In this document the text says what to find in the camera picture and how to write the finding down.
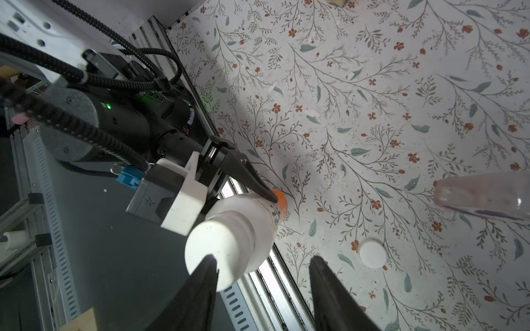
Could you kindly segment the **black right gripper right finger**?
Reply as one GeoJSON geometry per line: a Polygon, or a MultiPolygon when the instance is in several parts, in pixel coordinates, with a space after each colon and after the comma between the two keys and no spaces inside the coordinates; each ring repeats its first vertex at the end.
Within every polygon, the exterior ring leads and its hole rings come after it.
{"type": "Polygon", "coordinates": [[[378,330],[320,256],[309,266],[316,330],[378,330]]]}

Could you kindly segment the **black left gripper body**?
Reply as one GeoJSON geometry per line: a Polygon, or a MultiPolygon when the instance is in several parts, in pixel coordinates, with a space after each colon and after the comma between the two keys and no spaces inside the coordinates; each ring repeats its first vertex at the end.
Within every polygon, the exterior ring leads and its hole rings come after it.
{"type": "Polygon", "coordinates": [[[221,164],[235,145],[227,139],[210,136],[200,153],[196,179],[207,187],[205,207],[213,207],[219,200],[218,194],[228,181],[228,175],[221,169],[221,164]]]}

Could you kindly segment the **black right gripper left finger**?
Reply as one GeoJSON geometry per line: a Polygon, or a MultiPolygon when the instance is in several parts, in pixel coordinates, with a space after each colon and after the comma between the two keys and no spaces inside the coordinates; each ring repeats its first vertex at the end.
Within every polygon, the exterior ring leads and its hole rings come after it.
{"type": "Polygon", "coordinates": [[[218,284],[217,261],[205,256],[179,292],[147,330],[209,331],[218,284]]]}

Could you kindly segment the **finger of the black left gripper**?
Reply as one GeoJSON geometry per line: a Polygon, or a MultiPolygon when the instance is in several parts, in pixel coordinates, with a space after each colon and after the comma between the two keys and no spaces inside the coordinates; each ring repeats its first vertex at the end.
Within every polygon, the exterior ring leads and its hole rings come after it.
{"type": "Polygon", "coordinates": [[[278,202],[278,197],[261,180],[253,164],[244,153],[228,147],[222,147],[215,156],[215,167],[249,190],[259,194],[262,198],[274,204],[278,202]]]}

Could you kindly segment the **white bottle orange base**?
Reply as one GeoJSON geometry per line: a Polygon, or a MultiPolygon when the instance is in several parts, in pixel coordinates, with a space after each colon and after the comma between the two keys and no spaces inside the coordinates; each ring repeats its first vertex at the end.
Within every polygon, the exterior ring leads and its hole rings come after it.
{"type": "Polygon", "coordinates": [[[273,193],[278,198],[276,203],[256,193],[219,200],[187,238],[184,259],[189,274],[205,256],[214,256],[217,291],[221,292],[256,271],[269,256],[278,226],[288,212],[284,193],[273,193]]]}

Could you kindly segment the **white round bottle cap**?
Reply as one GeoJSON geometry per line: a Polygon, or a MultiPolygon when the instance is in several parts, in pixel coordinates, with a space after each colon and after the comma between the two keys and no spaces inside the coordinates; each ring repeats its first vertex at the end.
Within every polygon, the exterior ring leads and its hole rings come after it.
{"type": "Polygon", "coordinates": [[[231,287],[245,273],[253,253],[249,225],[236,212],[221,212],[206,219],[189,234],[184,259],[189,274],[207,255],[217,261],[217,291],[231,287]]]}

